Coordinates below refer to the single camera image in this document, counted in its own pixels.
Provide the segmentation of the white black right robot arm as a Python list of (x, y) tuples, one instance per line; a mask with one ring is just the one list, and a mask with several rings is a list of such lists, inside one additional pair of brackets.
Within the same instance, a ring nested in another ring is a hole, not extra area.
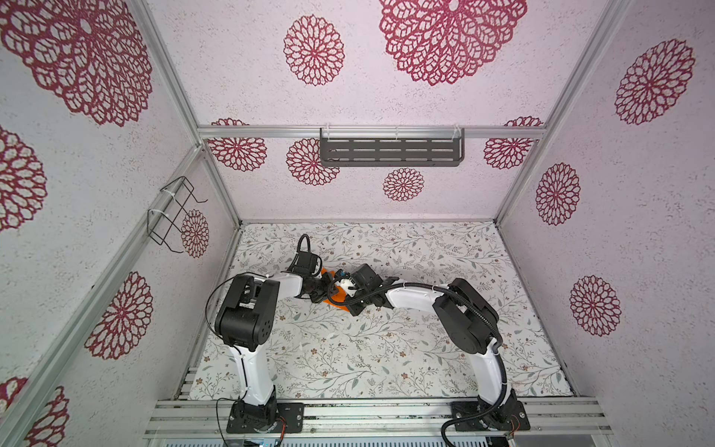
[(346, 292), (344, 307), (374, 305), (436, 315), (452, 344), (468, 357), (485, 409), (495, 412), (506, 404), (511, 388), (500, 354), (499, 316), (466, 279), (446, 285), (401, 279), (364, 285), (352, 278), (339, 280), (338, 287)]

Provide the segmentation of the aluminium front rail frame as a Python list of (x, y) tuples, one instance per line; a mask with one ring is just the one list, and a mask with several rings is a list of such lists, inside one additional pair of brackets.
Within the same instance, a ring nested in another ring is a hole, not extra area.
[[(450, 427), (451, 439), (470, 436), (514, 435), (612, 435), (599, 402), (594, 398), (521, 398), (523, 409), (506, 422), (503, 430), (478, 428), (457, 431)], [(302, 430), (290, 439), (327, 437), (438, 437), (441, 426), (459, 415), (452, 409), (453, 399), (354, 399), (280, 400), (280, 407), (297, 406), (285, 419)], [(140, 438), (168, 440), (215, 438), (238, 434), (225, 430), (231, 413), (230, 400), (160, 400), (149, 416)]]

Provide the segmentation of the grey slotted wall shelf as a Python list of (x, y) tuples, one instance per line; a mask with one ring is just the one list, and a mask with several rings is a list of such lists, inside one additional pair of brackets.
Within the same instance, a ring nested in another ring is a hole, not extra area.
[(454, 128), (449, 137), (391, 138), (332, 136), (320, 129), (318, 154), (331, 168), (452, 168), (465, 158), (465, 132)]

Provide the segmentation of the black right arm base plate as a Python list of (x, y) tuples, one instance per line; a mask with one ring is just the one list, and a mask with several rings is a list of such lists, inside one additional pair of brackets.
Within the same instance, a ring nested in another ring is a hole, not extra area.
[[(484, 412), (489, 405), (482, 400), (466, 400), (465, 402), (452, 402), (452, 418), (465, 419), (469, 415)], [(475, 419), (455, 424), (458, 432), (468, 431), (527, 431), (531, 423), (526, 415), (524, 405), (519, 400), (509, 399), (504, 405), (497, 408), (481, 419)]]

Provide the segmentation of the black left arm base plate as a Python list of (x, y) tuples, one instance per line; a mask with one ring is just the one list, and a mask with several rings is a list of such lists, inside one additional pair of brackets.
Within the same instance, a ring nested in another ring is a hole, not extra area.
[(305, 419), (303, 402), (249, 405), (235, 402), (225, 427), (228, 434), (301, 433)]

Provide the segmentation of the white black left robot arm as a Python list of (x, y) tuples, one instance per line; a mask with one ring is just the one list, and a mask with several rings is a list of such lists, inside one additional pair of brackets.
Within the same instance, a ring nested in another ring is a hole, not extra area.
[(333, 275), (328, 272), (316, 277), (283, 272), (269, 278), (241, 273), (229, 281), (213, 330), (236, 360), (245, 387), (242, 402), (260, 407), (275, 397), (264, 345), (273, 330), (277, 305), (292, 298), (320, 302), (332, 294)]

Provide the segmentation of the orange square paper sheet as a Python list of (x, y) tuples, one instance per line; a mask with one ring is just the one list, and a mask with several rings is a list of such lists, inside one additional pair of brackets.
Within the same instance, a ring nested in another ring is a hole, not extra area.
[(336, 307), (338, 309), (348, 312), (349, 309), (346, 306), (346, 299), (348, 298), (348, 294), (347, 294), (346, 290), (343, 288), (343, 286), (341, 285), (341, 283), (344, 280), (350, 279), (350, 274), (346, 273), (346, 271), (344, 271), (342, 269), (339, 269), (337, 271), (329, 271), (329, 270), (327, 270), (327, 268), (323, 267), (320, 275), (332, 275), (333, 279), (334, 279), (335, 295), (333, 297), (330, 297), (326, 301), (333, 307)]

